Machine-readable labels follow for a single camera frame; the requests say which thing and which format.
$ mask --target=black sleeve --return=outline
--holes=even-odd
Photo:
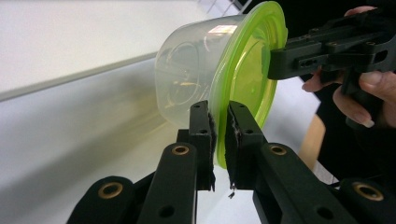
[[[396,193],[396,129],[355,132],[362,150],[384,174],[386,187]]]

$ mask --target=clear plastic container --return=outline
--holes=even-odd
[[[188,128],[191,105],[209,99],[220,57],[245,17],[189,24],[164,42],[155,65],[157,103],[161,114],[178,128]]]
[[[246,105],[260,126],[274,98],[267,78],[270,50],[284,47],[280,5],[263,2],[245,15],[189,24],[175,30],[157,54],[157,104],[164,118],[188,128],[190,106],[207,100],[216,123],[218,164],[225,167],[224,134],[230,100]]]

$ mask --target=white surface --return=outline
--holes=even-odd
[[[153,57],[196,1],[1,1],[0,101]]]

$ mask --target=human hand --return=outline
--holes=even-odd
[[[350,9],[346,16],[361,13],[367,10],[372,10],[374,7],[356,7]],[[319,91],[322,88],[332,84],[320,82],[320,69],[315,72],[311,79],[307,80],[303,85],[305,91]],[[340,72],[339,77],[334,81],[335,83],[343,82],[343,74]],[[367,128],[374,125],[377,127],[396,128],[396,76],[393,72],[371,72],[361,75],[359,84],[361,89],[380,98],[384,101],[379,117],[376,118],[376,125],[370,113],[350,96],[341,93],[341,88],[338,88],[333,94],[334,103],[347,117],[353,119],[359,124]]]

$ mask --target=lime green plastic lid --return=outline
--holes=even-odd
[[[223,168],[228,104],[236,101],[246,105],[263,126],[276,91],[276,81],[267,78],[270,50],[283,48],[287,34],[280,5],[263,2],[250,10],[223,51],[208,101],[217,124],[217,161]]]

